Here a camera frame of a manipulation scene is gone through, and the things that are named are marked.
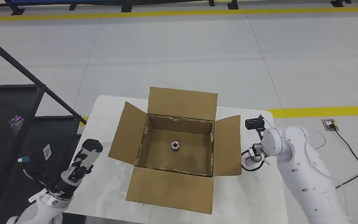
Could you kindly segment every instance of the black cable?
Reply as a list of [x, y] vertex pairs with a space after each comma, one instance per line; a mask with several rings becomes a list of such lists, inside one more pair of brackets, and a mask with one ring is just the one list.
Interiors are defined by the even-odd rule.
[[335, 132], [338, 134], [338, 136], [345, 142], [345, 144], [348, 146], [349, 150], [351, 151], [351, 153], [354, 155], [354, 157], [356, 158], [356, 160], [358, 161], [358, 157], [356, 156], [356, 154], [354, 153], [354, 151], [352, 150], [351, 146], [346, 142], [346, 140], [344, 140], [344, 138], [342, 138], [342, 136], [338, 133], [338, 131], [336, 129], [334, 129]]
[[[356, 158], [356, 160], [358, 161], [358, 157], [356, 156], [356, 154], [354, 153], [354, 151], [352, 150], [351, 146], [348, 144], [348, 142], [346, 142], [346, 140], [339, 134], [339, 132], [337, 131], [337, 128], [334, 124], [330, 124], [329, 125], [330, 128], [332, 128], [337, 134], [338, 136], [345, 142], [345, 144], [348, 146], [349, 150], [351, 151], [351, 153], [353, 154], [353, 156]], [[336, 189], [340, 188], [341, 186], [348, 184], [349, 182], [355, 180], [356, 178], [358, 178], [358, 175], [356, 175], [355, 177], [349, 179], [348, 181], [344, 182], [342, 185], [339, 185], [336, 187]]]
[[[245, 155], [245, 154], [248, 153], [248, 152], [249, 152], [249, 150], [244, 151], [243, 153], [241, 153], [241, 156]], [[261, 164], [260, 164], [258, 167], [254, 168], [254, 169], [252, 169], [252, 170], [249, 170], [249, 169], [245, 168], [242, 164], [241, 164], [241, 167], [242, 167], [244, 170], [248, 171], [248, 172], [254, 172], [254, 171], [260, 169], [260, 168], [263, 166], [264, 163], [265, 163], [264, 160], [262, 160]]]
[[358, 178], [358, 175], [356, 175], [354, 178], [349, 179], [348, 181], [344, 182], [342, 185], [348, 184], [349, 182], [351, 182], [352, 180], [355, 180], [356, 178]]

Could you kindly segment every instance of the white label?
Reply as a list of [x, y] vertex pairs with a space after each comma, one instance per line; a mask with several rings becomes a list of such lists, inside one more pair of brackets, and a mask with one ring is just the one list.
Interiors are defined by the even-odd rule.
[[47, 190], [46, 190], [46, 188], [44, 188], [42, 191], [38, 192], [37, 194], [35, 194], [31, 198], [29, 198], [29, 202], [32, 203], [34, 200], [40, 198], [42, 195], [44, 195], [46, 193], [47, 193]]
[[45, 156], [45, 160], [47, 160], [48, 158], [50, 158], [51, 156], [51, 148], [50, 145], [48, 144], [45, 148], [44, 148], [44, 156]]

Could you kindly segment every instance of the black railing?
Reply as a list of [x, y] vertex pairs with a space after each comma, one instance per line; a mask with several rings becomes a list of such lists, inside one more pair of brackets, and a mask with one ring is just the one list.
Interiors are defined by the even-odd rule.
[[15, 58], [13, 58], [8, 52], [0, 47], [0, 56], [2, 56], [8, 63], [14, 66], [22, 74], [24, 74], [28, 79], [30, 79], [34, 84], [43, 88], [45, 92], [56, 100], [61, 106], [73, 114], [77, 119], [79, 119], [83, 124], [87, 124], [86, 120], [81, 117], [76, 111], [74, 111], [68, 104], [65, 103], [58, 95], [56, 95], [50, 88], [48, 88], [43, 82], [41, 82], [36, 76], [34, 76], [29, 70], [27, 70], [22, 64], [20, 64]]

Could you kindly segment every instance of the white table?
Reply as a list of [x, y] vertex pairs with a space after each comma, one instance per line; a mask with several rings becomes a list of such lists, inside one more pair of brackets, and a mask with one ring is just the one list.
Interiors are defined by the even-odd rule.
[[[107, 156], [125, 101], [143, 111], [147, 110], [148, 100], [114, 96], [97, 98], [75, 154], [87, 138], [99, 140], [103, 144], [103, 152], [96, 160], [92, 172], [76, 190], [66, 212], [152, 224], [288, 223], [282, 178], [274, 157], [268, 159], [271, 166], [264, 165], [256, 172], [243, 171], [241, 176], [215, 177], [211, 215], [127, 202], [125, 197], [133, 166]], [[244, 121], [256, 118], [259, 114], [271, 125], [274, 120], [268, 111], [221, 106], [217, 109], [216, 119], [238, 114], [241, 115], [241, 147], [244, 151], [260, 141], [256, 131], [246, 130]]]

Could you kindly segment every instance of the gray floor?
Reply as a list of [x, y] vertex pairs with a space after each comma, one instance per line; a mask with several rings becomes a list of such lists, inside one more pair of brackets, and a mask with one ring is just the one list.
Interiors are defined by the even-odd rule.
[[[150, 86], [217, 92], [220, 106], [251, 109], [358, 103], [354, 13], [17, 21], [0, 22], [0, 29], [1, 46], [83, 116], [99, 95], [146, 99]], [[0, 84], [30, 83], [2, 59], [0, 70]], [[64, 114], [49, 97], [38, 111]], [[358, 118], [335, 119], [358, 153]], [[306, 127], [317, 145], [322, 139], [315, 133], [322, 132], [327, 144], [319, 152], [331, 174], [341, 182], [357, 174], [358, 163], [324, 131], [321, 118], [276, 119], [275, 125]], [[357, 181], [346, 187], [355, 220], [357, 187]], [[290, 224], [307, 223], [284, 191]]]

